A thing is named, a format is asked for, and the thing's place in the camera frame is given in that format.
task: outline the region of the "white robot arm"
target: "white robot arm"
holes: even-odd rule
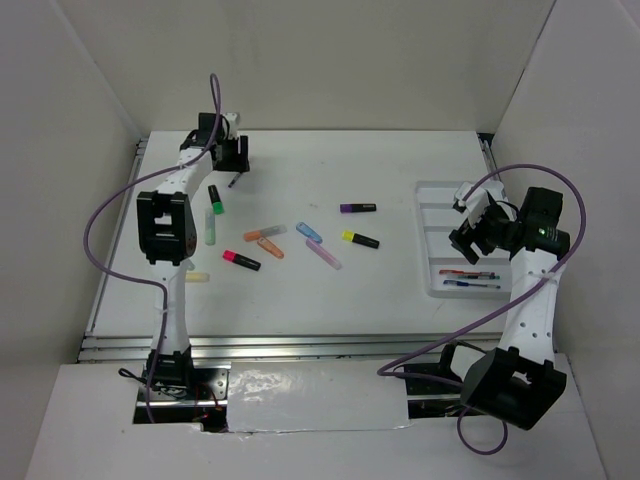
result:
[[[528,430],[566,385],[566,375],[553,368],[552,344],[556,294],[564,267],[548,273],[569,250],[569,235],[556,228],[562,194],[530,188],[513,221],[483,188],[463,201],[470,188],[465,184],[455,195],[454,208],[468,215],[449,236],[453,247],[472,264],[479,259],[472,245],[483,255],[495,248],[509,251],[512,301],[531,290],[541,277],[549,279],[531,298],[509,310],[496,349],[484,354],[453,344],[443,358],[450,359],[448,367],[463,382],[464,405]]]
[[[158,355],[154,384],[190,388],[193,383],[191,344],[185,321],[187,265],[197,246],[190,199],[213,170],[249,170],[248,139],[238,136],[239,116],[233,113],[222,115],[213,146],[197,162],[188,165],[206,147],[214,118],[213,114],[201,113],[198,130],[192,131],[181,145],[178,166],[186,166],[170,173],[155,191],[141,192],[137,198],[140,248],[151,263],[154,276],[167,290],[162,342],[162,291],[158,291],[155,300],[156,328],[147,360],[149,371],[154,355]]]

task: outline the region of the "white wall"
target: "white wall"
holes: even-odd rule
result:
[[[61,0],[134,119],[495,131],[553,0]]]
[[[585,197],[587,235],[563,276],[556,333],[610,478],[640,478],[640,28],[618,0],[558,0],[494,153],[499,165],[557,168]],[[520,196],[526,185],[559,187],[537,174],[503,178]],[[565,199],[562,224],[575,234]]]
[[[46,1],[2,3],[0,68],[0,478],[13,480],[96,291],[84,224],[127,178],[135,140]],[[101,256],[115,210],[95,230]]]

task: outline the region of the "marker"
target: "marker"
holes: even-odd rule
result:
[[[458,280],[445,280],[445,285],[453,285],[454,287],[482,287],[482,288],[495,288],[496,290],[500,290],[500,285],[491,285],[489,283],[469,283],[469,282],[460,282]]]
[[[269,252],[271,255],[273,255],[276,258],[279,258],[279,259],[283,259],[284,258],[284,253],[282,252],[282,250],[280,250],[278,247],[276,247],[273,242],[270,242],[269,240],[267,240],[264,237],[260,237],[258,239],[258,246],[260,248],[263,248],[264,250],[266,250],[267,252]]]
[[[204,211],[204,243],[209,246],[216,244],[216,214],[210,208]]]
[[[227,262],[235,263],[236,265],[255,270],[256,272],[260,270],[260,262],[251,260],[250,258],[240,255],[239,253],[232,252],[231,250],[225,250],[222,254],[222,258],[224,258]]]
[[[461,280],[500,280],[500,275],[458,275],[456,278]]]
[[[242,174],[243,174],[243,173],[244,173],[244,172],[237,173],[237,174],[236,174],[236,176],[235,176],[235,177],[233,177],[233,180],[231,180],[231,182],[229,183],[229,185],[227,185],[227,188],[231,188],[231,187],[233,187],[233,186],[236,184],[236,182],[238,181],[238,179],[242,176]]]
[[[213,212],[216,215],[221,215],[224,213],[224,207],[222,206],[222,200],[220,199],[220,194],[218,193],[218,189],[215,185],[209,185],[209,199],[211,200],[211,206],[213,207]]]
[[[440,275],[446,275],[447,273],[455,273],[457,275],[485,275],[485,276],[491,276],[496,274],[496,272],[465,272],[464,270],[440,270],[438,273]]]
[[[253,242],[254,240],[259,239],[260,237],[270,237],[272,235],[278,235],[280,233],[285,233],[287,231],[287,227],[284,225],[275,225],[273,227],[263,228],[262,230],[254,230],[253,232],[247,232],[242,237],[245,242]]]
[[[313,228],[311,228],[309,225],[307,225],[304,222],[300,222],[296,225],[296,230],[298,230],[301,234],[303,234],[305,237],[310,238],[311,240],[313,240],[316,243],[322,243],[322,237],[320,235],[318,235],[315,230],[313,230]]]
[[[340,213],[375,212],[375,203],[341,203]]]
[[[307,238],[307,241],[305,243],[307,244],[307,247],[309,247],[311,250],[317,253],[321,259],[323,259],[333,268],[335,268],[336,270],[340,270],[342,268],[342,264],[338,261],[338,259],[336,259],[333,255],[327,252],[324,248],[322,248],[316,242],[314,242],[310,238]]]
[[[209,281],[209,274],[202,272],[188,272],[185,281],[187,283],[206,283]]]
[[[342,232],[342,239],[347,242],[357,243],[358,245],[364,245],[369,248],[378,248],[380,246],[380,242],[378,240],[374,240],[373,238],[365,237],[364,235],[360,235],[359,233],[353,233],[349,230],[345,230]]]

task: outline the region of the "white tray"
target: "white tray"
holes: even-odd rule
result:
[[[511,295],[511,265],[509,253],[496,249],[484,257],[476,252],[480,260],[471,265],[464,256],[451,246],[449,234],[459,228],[466,219],[466,213],[459,213],[453,207],[454,194],[464,182],[418,182],[416,204],[422,249],[422,265],[425,288],[428,295],[440,298],[486,298],[508,299]],[[500,182],[489,181],[483,187],[494,199],[504,200],[504,187]],[[455,277],[441,275],[440,270],[491,271],[500,275],[499,280],[463,280],[469,283],[491,283],[500,285],[500,290],[482,287],[456,287],[445,285],[444,280]]]

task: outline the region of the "orange highlighter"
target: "orange highlighter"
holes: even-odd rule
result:
[[[258,240],[260,237],[270,237],[272,235],[279,235],[281,233],[285,233],[287,231],[287,227],[284,225],[276,225],[275,227],[267,227],[262,230],[254,230],[253,232],[247,232],[243,235],[245,242],[253,242]]]
[[[276,258],[284,258],[284,253],[275,244],[264,237],[258,239],[258,245]]]

